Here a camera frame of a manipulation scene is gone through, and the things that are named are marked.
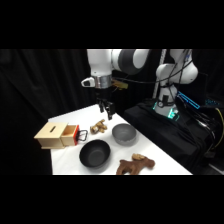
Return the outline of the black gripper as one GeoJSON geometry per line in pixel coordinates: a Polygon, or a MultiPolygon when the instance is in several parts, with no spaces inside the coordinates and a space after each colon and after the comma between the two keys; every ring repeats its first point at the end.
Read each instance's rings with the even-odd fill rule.
{"type": "Polygon", "coordinates": [[[96,100],[99,104],[100,112],[104,112],[104,105],[107,104],[106,110],[108,114],[108,119],[111,120],[112,116],[115,114],[115,105],[110,101],[111,89],[98,89],[96,88],[96,100]]]}

